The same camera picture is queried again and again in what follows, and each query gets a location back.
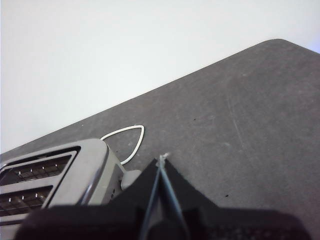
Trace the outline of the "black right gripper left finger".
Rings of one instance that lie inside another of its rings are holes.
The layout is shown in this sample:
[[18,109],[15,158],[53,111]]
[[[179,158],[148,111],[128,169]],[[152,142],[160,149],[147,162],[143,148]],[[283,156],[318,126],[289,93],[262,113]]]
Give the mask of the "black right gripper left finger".
[[153,160],[124,192],[107,204],[58,205],[23,221],[16,240],[163,240],[159,184],[165,160]]

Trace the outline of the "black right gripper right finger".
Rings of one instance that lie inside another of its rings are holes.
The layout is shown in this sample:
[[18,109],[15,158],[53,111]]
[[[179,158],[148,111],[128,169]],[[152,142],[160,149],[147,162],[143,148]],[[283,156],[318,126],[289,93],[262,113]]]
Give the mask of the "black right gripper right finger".
[[167,160],[159,161],[164,182],[193,240],[308,240],[294,215],[270,209],[218,206],[192,186]]

